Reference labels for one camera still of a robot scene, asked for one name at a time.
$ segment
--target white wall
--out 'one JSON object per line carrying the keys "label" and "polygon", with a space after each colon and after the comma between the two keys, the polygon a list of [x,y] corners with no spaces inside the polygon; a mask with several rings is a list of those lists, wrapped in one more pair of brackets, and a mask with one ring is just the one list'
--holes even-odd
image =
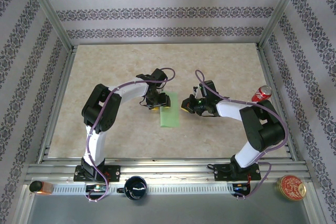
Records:
{"label": "white wall", "polygon": [[0,0],[0,31],[0,223],[11,223],[67,52],[37,0]]}
{"label": "white wall", "polygon": [[264,50],[296,150],[336,222],[335,0],[291,0]]}
{"label": "white wall", "polygon": [[74,45],[258,42],[279,0],[50,0]]}

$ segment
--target black cup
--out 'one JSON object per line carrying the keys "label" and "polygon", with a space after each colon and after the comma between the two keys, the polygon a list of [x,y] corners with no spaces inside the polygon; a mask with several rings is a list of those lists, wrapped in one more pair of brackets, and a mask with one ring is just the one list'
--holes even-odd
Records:
{"label": "black cup", "polygon": [[118,194],[125,194],[131,200],[141,199],[146,195],[147,192],[147,184],[146,181],[139,176],[130,177],[126,183],[124,188],[118,188]]}

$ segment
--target round tin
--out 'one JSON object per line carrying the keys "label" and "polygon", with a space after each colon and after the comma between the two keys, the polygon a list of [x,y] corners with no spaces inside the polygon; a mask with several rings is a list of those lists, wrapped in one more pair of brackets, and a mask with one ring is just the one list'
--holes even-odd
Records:
{"label": "round tin", "polygon": [[286,175],[277,181],[277,189],[290,200],[302,200],[306,196],[306,186],[294,175]]}

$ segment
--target table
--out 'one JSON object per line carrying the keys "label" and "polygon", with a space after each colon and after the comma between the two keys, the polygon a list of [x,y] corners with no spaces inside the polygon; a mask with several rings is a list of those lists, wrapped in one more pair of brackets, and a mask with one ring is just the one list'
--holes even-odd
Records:
{"label": "table", "polygon": [[[49,158],[82,157],[86,130],[81,110],[96,84],[116,86],[155,68],[172,67],[176,78],[166,91],[186,99],[198,85],[195,69],[211,79],[217,91],[250,101],[266,84],[254,44],[151,44],[79,46],[73,63]],[[161,128],[159,111],[139,106],[142,98],[119,108],[106,139],[106,157],[113,158],[218,158],[231,157],[246,143],[240,121],[201,118],[180,111],[180,127]],[[287,157],[283,147],[270,157]]]}

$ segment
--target metal bar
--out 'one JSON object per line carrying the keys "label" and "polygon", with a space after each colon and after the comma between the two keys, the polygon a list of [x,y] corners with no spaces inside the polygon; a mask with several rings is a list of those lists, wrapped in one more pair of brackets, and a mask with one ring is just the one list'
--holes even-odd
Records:
{"label": "metal bar", "polygon": [[77,52],[77,49],[78,49],[78,45],[75,45],[72,52]]}
{"label": "metal bar", "polygon": [[272,13],[269,22],[267,23],[264,31],[261,34],[260,41],[259,41],[259,48],[264,48],[266,41],[268,40],[269,36],[273,32],[277,22],[279,21],[280,17],[282,16],[283,12],[285,11],[288,3],[290,0],[280,0],[277,6]]}
{"label": "metal bar", "polygon": [[29,218],[31,206],[34,201],[34,195],[32,194],[27,185],[23,185],[19,201],[16,206],[12,223],[26,224]]}
{"label": "metal bar", "polygon": [[[52,159],[44,161],[42,164],[30,164],[29,167],[42,167],[42,166],[76,166],[80,164],[80,158],[64,158],[64,159]],[[262,158],[260,161],[269,162],[271,164],[293,164],[290,158]],[[147,158],[121,158],[112,159],[106,158],[106,164],[116,164],[120,166],[162,166],[162,165],[207,165],[211,164],[229,164],[229,158],[189,158],[189,159],[147,159]],[[295,164],[306,164],[305,161],[295,162]]]}
{"label": "metal bar", "polygon": [[66,90],[68,80],[70,77],[70,72],[72,69],[72,64],[74,62],[73,60],[75,58],[75,55],[76,54],[69,52],[69,55],[67,57],[66,68],[61,77],[61,84],[60,84],[60,87],[58,89],[58,92],[55,98],[56,103],[53,106],[53,110],[51,111],[51,115],[50,115],[51,120],[48,123],[46,134],[42,142],[42,146],[41,146],[40,153],[39,153],[38,160],[37,160],[38,163],[41,163],[45,157],[46,146],[50,146],[51,139],[53,137],[54,130],[56,127],[58,114],[61,109],[63,97],[64,97],[65,90]]}
{"label": "metal bar", "polygon": [[[260,172],[261,177],[264,177],[266,172]],[[310,182],[311,176],[309,172],[305,171],[291,171],[291,175],[297,176],[304,181]],[[267,182],[276,182],[279,178],[288,175],[288,172],[270,172],[267,176]],[[214,183],[214,174],[213,173],[164,173],[164,174],[155,174],[155,173],[122,173],[120,175],[120,182],[110,182],[111,184],[123,184],[124,181],[129,179],[132,176],[141,176],[143,177],[148,184],[208,184]],[[64,184],[64,183],[77,183],[73,182],[73,174],[71,173],[52,173],[52,174],[27,174],[24,184],[29,185],[33,180],[43,180],[50,182],[52,184]],[[236,181],[235,183],[244,183],[245,181]]]}
{"label": "metal bar", "polygon": [[[260,166],[261,171],[267,171],[267,166]],[[308,171],[306,165],[273,165],[272,171]],[[28,174],[40,173],[74,173],[75,166],[35,166],[29,167]],[[185,166],[121,166],[121,173],[209,173],[212,172],[206,165],[185,165]]]}
{"label": "metal bar", "polygon": [[61,21],[59,20],[59,17],[57,16],[50,1],[49,0],[38,0],[38,2],[40,3],[42,9],[47,15],[47,18],[50,20],[52,26],[54,27],[55,31],[57,32],[64,46],[67,48],[68,51],[72,50],[73,45],[70,41],[70,38],[66,30],[64,29]]}
{"label": "metal bar", "polygon": [[[260,65],[262,68],[262,71],[264,73],[265,76],[265,80],[268,86],[270,86],[273,90],[275,90],[275,85],[273,83],[272,80],[272,76],[271,76],[271,72],[266,64],[266,58],[264,55],[263,50],[260,50],[259,48],[257,48],[257,52],[258,52],[258,56],[259,56],[259,60],[260,60]],[[278,97],[278,94],[276,92],[273,92],[272,96],[271,96],[271,100],[272,100],[272,104],[275,107],[276,111],[278,112],[279,116],[281,116],[281,118],[286,121],[285,116],[283,114],[282,108],[281,108],[281,103],[280,103],[280,99]],[[291,138],[291,136],[288,136],[288,148],[290,150],[290,154],[291,157],[293,159],[293,161],[298,161],[299,157],[296,154],[294,145],[293,145],[293,139]]]}
{"label": "metal bar", "polygon": [[303,199],[310,223],[327,224],[320,200],[316,194],[313,182],[306,183],[306,197]]}

